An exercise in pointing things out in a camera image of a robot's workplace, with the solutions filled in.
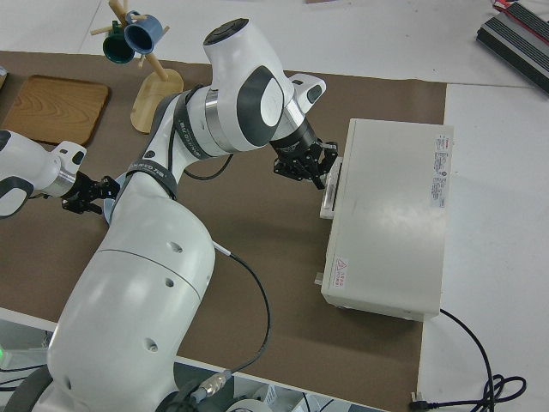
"brown mat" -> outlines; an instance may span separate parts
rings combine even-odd
[[[148,138],[134,130],[130,111],[147,71],[105,58],[0,52],[10,76],[0,93],[0,120],[27,76],[63,76],[101,82],[110,104],[81,170],[93,179],[118,176]],[[209,84],[205,64],[166,62],[185,88]],[[343,153],[350,118],[441,124],[445,85],[319,75],[328,91],[308,119],[324,141]],[[178,199],[218,243],[246,260],[262,278],[273,307],[273,339],[245,372],[380,409],[406,411],[416,390],[422,325],[328,305],[313,284],[323,271],[330,222],[318,218],[322,193],[313,185],[273,174],[269,148],[236,154],[219,178],[183,178]],[[221,160],[193,165],[211,173]],[[0,306],[57,321],[78,276],[105,235],[97,215],[61,210],[57,199],[29,201],[0,221]],[[251,357],[262,340],[262,299],[250,276],[217,257],[214,277],[179,354],[221,367]],[[176,324],[166,327],[177,328]]]
[[[37,142],[67,140],[85,145],[109,96],[104,84],[30,76],[21,87],[2,128]]]

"brown tray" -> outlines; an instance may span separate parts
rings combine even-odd
[[[108,96],[104,84],[30,76],[2,127],[37,142],[67,140],[84,145],[94,133]]]

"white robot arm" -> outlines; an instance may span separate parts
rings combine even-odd
[[[173,201],[189,164],[271,143],[279,156],[276,172],[322,187],[336,146],[316,138],[305,113],[324,92],[324,82],[307,75],[286,78],[268,41],[246,19],[214,30],[204,49],[213,67],[211,86],[162,100],[151,141],[130,165],[122,188],[107,185],[110,191],[99,191],[104,197],[118,194],[111,225],[57,323],[45,373],[50,381],[35,384],[29,378],[5,412],[170,410],[169,400],[178,393],[174,358],[214,268],[208,230]],[[89,191],[77,188],[92,181],[72,164],[72,173],[62,173],[76,148],[60,145],[48,154],[13,132],[0,133],[5,141],[0,179],[8,182],[0,183],[0,190],[7,188],[3,215],[15,213],[32,188],[82,204]],[[30,153],[40,161],[20,170],[19,162]],[[65,174],[73,186],[63,183],[63,189],[53,190]],[[28,185],[10,183],[18,179]],[[83,208],[66,209],[90,209],[89,198],[84,200]],[[197,399],[229,377],[203,385]],[[36,392],[28,401],[23,391]]]

